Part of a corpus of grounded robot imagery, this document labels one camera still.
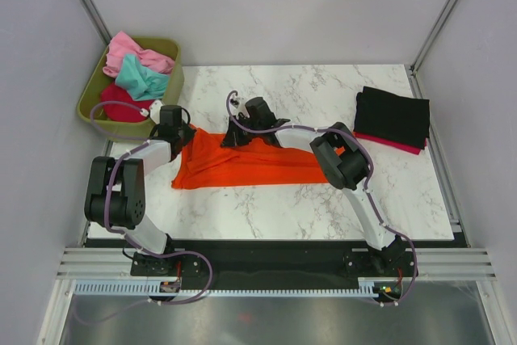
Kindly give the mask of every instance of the folded black cloth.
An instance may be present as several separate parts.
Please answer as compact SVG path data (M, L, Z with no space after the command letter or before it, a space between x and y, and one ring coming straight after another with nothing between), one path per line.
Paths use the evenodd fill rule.
M424 149L429 100L401 97L365 86L357 94L354 131Z

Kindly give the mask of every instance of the table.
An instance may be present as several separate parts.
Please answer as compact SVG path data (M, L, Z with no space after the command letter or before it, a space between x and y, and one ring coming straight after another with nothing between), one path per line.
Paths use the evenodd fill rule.
M350 129L363 86L412 96L403 65L185 67L179 104L192 123L224 133L231 90L262 96L277 117L309 126L342 121ZM416 156L363 141L375 163L371 186L388 223L415 240L452 240L438 179L426 149ZM115 143L120 156L134 145ZM358 240L362 229L347 198L329 184L174 190L180 158L145 179L146 213L172 238ZM117 238L92 225L89 238Z

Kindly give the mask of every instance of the orange shirt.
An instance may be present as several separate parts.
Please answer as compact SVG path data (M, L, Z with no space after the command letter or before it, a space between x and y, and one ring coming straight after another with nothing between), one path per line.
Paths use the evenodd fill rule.
M281 149L255 138L249 145L222 148L225 134L197 129L182 151L174 189L327 183L313 154Z

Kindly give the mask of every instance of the olive green basket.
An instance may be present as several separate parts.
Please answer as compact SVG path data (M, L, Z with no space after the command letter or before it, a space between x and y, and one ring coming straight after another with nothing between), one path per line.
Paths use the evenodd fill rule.
M154 38L144 36L132 36L132 39L137 42L142 48L150 48L155 52L166 55L174 60L174 68L170 73L169 84L162 102L165 105L176 104L183 88L185 77L183 75L183 68L181 66L181 48L179 44L173 40L165 38ZM90 123L91 109L100 103L100 94L106 87L115 81L103 73L103 67L106 65L106 54L108 48L104 50L103 56L95 67L94 73L86 84L86 88L82 92L82 96L78 103L78 115L81 119ZM153 129L154 122L151 119L146 119L140 123L124 123L120 121L113 121L108 119L106 112L99 108L95 113L95 123L104 128L110 133L114 133L121 137L143 137L147 138ZM118 137L109 137L112 141L120 141Z

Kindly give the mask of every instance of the white wall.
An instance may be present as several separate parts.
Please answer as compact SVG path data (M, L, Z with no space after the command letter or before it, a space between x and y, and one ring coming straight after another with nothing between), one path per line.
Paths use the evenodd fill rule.
M103 145L75 104L103 49L78 0L0 0L0 343L35 343Z
M460 0L420 76L464 223L517 323L517 0Z
M411 63L446 0L94 0L111 31L189 65Z

